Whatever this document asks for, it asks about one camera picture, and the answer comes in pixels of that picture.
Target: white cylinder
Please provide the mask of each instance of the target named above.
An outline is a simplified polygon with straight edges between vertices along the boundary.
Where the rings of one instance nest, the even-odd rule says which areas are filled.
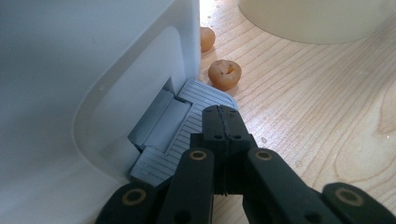
[[[239,0],[244,15],[273,35],[313,44],[359,39],[381,27],[395,0]]]

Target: ridged plastic surface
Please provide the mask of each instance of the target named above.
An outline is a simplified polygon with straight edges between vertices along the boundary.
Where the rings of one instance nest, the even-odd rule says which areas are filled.
[[[177,98],[192,106],[177,130],[171,144],[163,153],[146,147],[131,171],[131,176],[152,186],[158,186],[175,173],[181,154],[190,148],[190,135],[202,131],[202,111],[210,105],[227,105],[237,109],[235,100],[227,93],[189,79]]]

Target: white plastic container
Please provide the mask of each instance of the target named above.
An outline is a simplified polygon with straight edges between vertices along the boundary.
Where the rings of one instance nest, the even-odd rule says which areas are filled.
[[[197,0],[2,1],[0,223],[87,223],[127,182],[127,140],[199,73]]]
[[[395,0],[239,0],[244,15],[273,35],[314,44],[359,39],[381,27]]]

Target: wooden table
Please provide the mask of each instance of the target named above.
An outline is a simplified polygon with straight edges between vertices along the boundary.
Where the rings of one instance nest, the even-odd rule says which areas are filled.
[[[396,215],[396,17],[375,34],[311,45],[268,34],[236,0],[202,0],[217,34],[199,79],[218,59],[242,67],[228,91],[259,147],[279,153],[310,187],[357,186]],[[214,223],[248,223],[240,196],[216,196]]]

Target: wood grain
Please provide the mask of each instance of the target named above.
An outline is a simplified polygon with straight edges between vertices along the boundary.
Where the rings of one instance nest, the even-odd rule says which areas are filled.
[[[396,17],[363,39],[310,45],[268,34],[234,0],[202,0],[217,34],[199,79],[218,59],[243,75],[228,91],[260,147],[279,153],[310,187],[355,185],[396,215]],[[214,223],[248,223],[240,196],[215,197]]]

